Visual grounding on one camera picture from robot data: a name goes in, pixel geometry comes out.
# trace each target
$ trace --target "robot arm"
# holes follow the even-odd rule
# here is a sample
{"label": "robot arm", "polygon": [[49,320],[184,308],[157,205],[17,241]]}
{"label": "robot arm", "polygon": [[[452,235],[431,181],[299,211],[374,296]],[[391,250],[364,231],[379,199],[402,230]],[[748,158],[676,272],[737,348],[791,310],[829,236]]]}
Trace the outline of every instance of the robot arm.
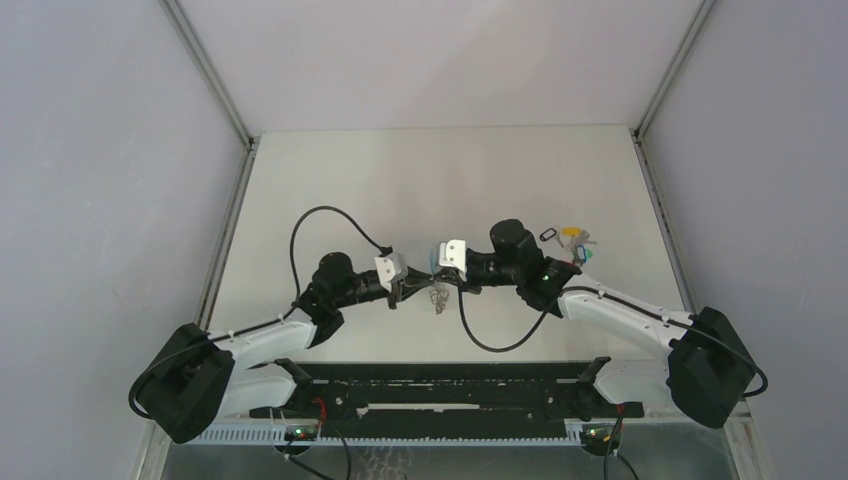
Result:
{"label": "robot arm", "polygon": [[518,220],[497,223],[490,239],[494,253],[475,252],[462,240],[440,246],[440,265],[458,271],[460,288],[479,293],[482,286],[515,286],[530,307],[599,327],[658,360],[647,372],[662,377],[653,386],[605,385],[599,379],[609,374],[607,367],[598,372],[595,388],[611,402],[644,401],[646,391],[660,390],[696,422],[720,428],[754,374],[761,374],[730,321],[717,310],[704,308],[697,315],[671,311],[616,292],[570,263],[544,257]]}
{"label": "robot arm", "polygon": [[[536,310],[628,340],[659,361],[658,369],[648,372],[661,377],[654,390],[665,389],[695,421],[724,425],[756,368],[727,317],[710,308],[698,315],[668,311],[604,287],[574,265],[544,257],[518,220],[497,223],[490,238],[494,253],[475,252],[462,240],[442,244],[444,268],[432,276],[407,267],[396,253],[383,252],[375,258],[376,268],[363,273],[353,271],[347,255],[330,253],[285,316],[217,334],[194,324],[177,329],[133,384],[130,406],[184,443],[216,418],[283,405],[309,378],[293,363],[275,361],[329,339],[344,323],[341,308],[385,298],[394,309],[433,282],[445,281],[470,293],[514,286]],[[612,369],[610,363],[597,372],[594,386],[602,396],[613,403],[645,401],[645,382],[627,388],[605,382],[605,370]]]}
{"label": "robot arm", "polygon": [[347,255],[330,253],[285,316],[209,334],[183,325],[133,384],[131,407],[184,443],[216,418],[285,404],[305,375],[293,363],[275,360],[329,339],[344,323],[340,308],[382,298],[395,308],[428,285],[430,275],[409,269],[398,254],[375,263],[377,269],[355,273]]}

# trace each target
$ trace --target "white cable tray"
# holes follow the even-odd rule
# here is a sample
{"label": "white cable tray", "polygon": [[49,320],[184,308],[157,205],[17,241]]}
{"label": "white cable tray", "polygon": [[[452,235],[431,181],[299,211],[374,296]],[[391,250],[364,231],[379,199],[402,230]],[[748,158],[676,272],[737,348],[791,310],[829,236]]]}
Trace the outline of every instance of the white cable tray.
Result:
{"label": "white cable tray", "polygon": [[[346,438],[348,445],[352,447],[439,447],[439,446],[579,446],[581,425],[565,425],[564,437],[551,438],[498,438],[498,439],[462,439],[462,438]],[[284,425],[260,425],[246,423],[215,423],[209,426],[200,436],[188,442],[189,445],[285,445],[286,427]],[[318,438],[315,441],[292,442],[295,446],[341,446],[338,438]]]}

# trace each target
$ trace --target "red wire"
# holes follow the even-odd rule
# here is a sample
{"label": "red wire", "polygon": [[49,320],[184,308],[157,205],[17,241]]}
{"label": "red wire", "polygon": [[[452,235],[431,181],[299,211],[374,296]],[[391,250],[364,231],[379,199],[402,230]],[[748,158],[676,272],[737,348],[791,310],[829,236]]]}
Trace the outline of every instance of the red wire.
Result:
{"label": "red wire", "polygon": [[[622,413],[624,413],[624,405],[616,405],[616,406],[615,406],[615,409],[616,409],[616,410],[618,410],[618,414],[619,414],[619,415],[621,415]],[[622,430],[624,430],[624,422],[621,422],[621,426],[620,426],[620,427],[618,427],[618,431],[619,431],[619,432],[620,432],[620,431],[622,431]]]}
{"label": "red wire", "polygon": [[327,421],[327,406],[324,405],[324,400],[321,397],[315,397],[312,399],[312,403],[317,403],[321,407],[321,420],[318,421],[318,425],[315,426],[316,429],[321,428],[321,425],[324,425],[324,422]]}

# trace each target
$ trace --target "white platform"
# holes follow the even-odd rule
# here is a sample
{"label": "white platform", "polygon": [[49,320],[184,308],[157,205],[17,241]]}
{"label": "white platform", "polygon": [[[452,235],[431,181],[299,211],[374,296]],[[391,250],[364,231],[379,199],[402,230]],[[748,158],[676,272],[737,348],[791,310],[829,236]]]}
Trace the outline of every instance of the white platform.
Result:
{"label": "white platform", "polygon": [[[682,308],[642,171],[625,126],[509,127],[266,133],[262,136],[227,260],[211,328],[233,328],[283,311],[294,297],[288,243],[316,205],[350,213],[378,242],[429,269],[438,242],[466,239],[491,251],[493,224],[518,218],[538,234],[552,225],[588,230],[598,245],[584,271],[610,287]],[[570,260],[556,242],[546,255]],[[350,255],[357,271],[375,250],[332,212],[301,227],[296,259],[305,287],[326,253]],[[513,288],[466,295],[471,328],[503,346],[538,318]],[[332,362],[472,362],[645,358],[593,327],[549,317],[520,349],[491,354],[465,336],[451,290],[436,316],[426,292],[390,311],[385,302],[343,311],[325,344],[293,356]]]}

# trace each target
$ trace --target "keys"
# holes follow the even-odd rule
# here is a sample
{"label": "keys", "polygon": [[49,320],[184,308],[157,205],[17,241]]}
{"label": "keys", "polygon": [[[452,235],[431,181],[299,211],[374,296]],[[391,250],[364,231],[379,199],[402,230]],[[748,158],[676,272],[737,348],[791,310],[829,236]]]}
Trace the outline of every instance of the keys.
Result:
{"label": "keys", "polygon": [[566,250],[571,252],[571,257],[573,259],[571,263],[578,267],[582,267],[591,256],[584,245],[597,245],[598,242],[589,240],[589,232],[577,227],[565,227],[562,229],[561,233],[571,237],[571,240],[568,241],[568,246],[565,247]]}
{"label": "keys", "polygon": [[448,298],[450,298],[450,292],[444,284],[436,283],[430,287],[430,303],[436,307],[436,315],[441,315],[445,311]]}

